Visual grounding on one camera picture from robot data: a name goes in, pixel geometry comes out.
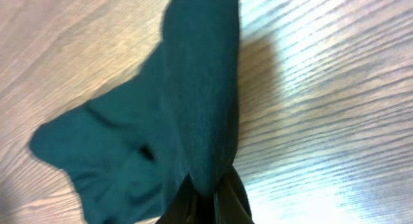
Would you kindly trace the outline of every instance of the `wooden floor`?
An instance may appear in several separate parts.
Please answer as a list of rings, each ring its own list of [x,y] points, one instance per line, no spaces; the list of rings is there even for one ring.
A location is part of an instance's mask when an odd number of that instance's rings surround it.
[[[82,223],[27,141],[136,73],[169,0],[0,0],[0,223]],[[241,0],[256,223],[413,223],[413,0]]]

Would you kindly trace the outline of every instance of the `dark fabric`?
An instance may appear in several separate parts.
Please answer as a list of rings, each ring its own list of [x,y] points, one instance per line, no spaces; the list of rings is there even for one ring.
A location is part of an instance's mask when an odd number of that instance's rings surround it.
[[[89,223],[161,215],[188,173],[207,198],[234,160],[238,0],[171,0],[162,33],[138,76],[30,142],[70,176]]]

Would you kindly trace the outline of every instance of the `wood grain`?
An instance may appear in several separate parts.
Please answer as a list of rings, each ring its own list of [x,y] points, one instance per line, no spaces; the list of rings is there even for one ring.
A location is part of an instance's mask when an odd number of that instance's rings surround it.
[[[27,141],[136,74],[168,1],[0,0],[0,223],[83,221]],[[235,166],[256,223],[413,223],[412,3],[241,0]]]

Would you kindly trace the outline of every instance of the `clothing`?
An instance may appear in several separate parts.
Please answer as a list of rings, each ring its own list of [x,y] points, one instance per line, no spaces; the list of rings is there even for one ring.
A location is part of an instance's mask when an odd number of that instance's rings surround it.
[[[171,0],[163,40],[123,85],[39,127],[30,149],[63,169],[87,222],[162,215],[190,175],[210,197],[238,133],[238,0]]]

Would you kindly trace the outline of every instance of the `folded cloth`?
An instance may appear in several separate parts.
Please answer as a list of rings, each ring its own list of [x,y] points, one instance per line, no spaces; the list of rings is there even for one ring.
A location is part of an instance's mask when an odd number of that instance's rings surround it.
[[[171,0],[138,76],[36,130],[89,223],[159,216],[187,174],[210,197],[237,150],[238,0]]]

